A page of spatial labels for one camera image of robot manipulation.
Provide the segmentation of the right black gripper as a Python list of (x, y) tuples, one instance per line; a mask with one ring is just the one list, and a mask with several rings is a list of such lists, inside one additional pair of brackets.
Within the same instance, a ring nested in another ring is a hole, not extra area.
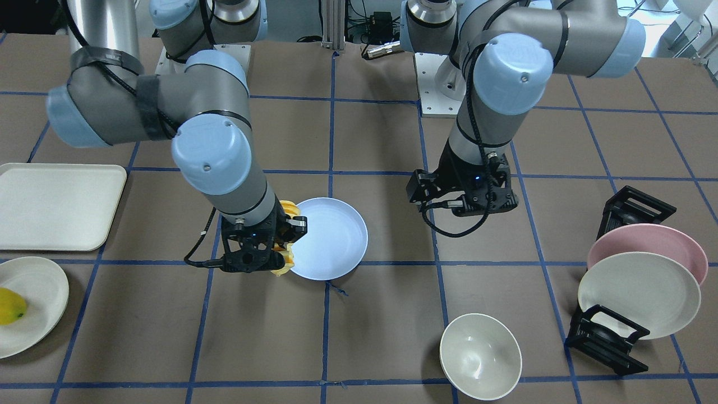
[(239, 221), (221, 220), (221, 236), (224, 255), (220, 269), (226, 273), (254, 273), (270, 271), (284, 266), (284, 258), (273, 251), (274, 241), (280, 241), (280, 230), (289, 227), (297, 232), (297, 239), (308, 233), (308, 218), (299, 215), (294, 219), (285, 217), (281, 206), (273, 207), (262, 222), (245, 225)]

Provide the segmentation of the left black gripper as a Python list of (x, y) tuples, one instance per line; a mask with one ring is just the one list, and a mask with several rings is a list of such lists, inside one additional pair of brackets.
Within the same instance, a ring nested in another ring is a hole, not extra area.
[(421, 212), (451, 209), (456, 217), (513, 210), (518, 199), (510, 183), (510, 166), (505, 154), (489, 153), (488, 164), (467, 163), (444, 148), (433, 172), (416, 169), (406, 185), (411, 204)]

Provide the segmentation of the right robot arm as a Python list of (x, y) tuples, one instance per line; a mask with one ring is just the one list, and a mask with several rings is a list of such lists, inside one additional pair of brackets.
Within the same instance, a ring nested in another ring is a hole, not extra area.
[(131, 1), (62, 1), (76, 47), (70, 78), (49, 92), (49, 123), (74, 148), (171, 141), (182, 176), (220, 214), (224, 255), (185, 263), (226, 273), (294, 266), (307, 233), (298, 207), (279, 200), (253, 151), (246, 72), (220, 44), (266, 33), (262, 1), (151, 1), (149, 14), (179, 72), (149, 74), (140, 62)]

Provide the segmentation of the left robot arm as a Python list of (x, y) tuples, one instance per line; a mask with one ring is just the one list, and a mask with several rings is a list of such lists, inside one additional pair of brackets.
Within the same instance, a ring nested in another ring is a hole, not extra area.
[(553, 74), (625, 76), (646, 43), (612, 1), (405, 1), (401, 28), (405, 51), (444, 54), (466, 85), (438, 168), (406, 186), (421, 213), (457, 217), (515, 209), (505, 148)]

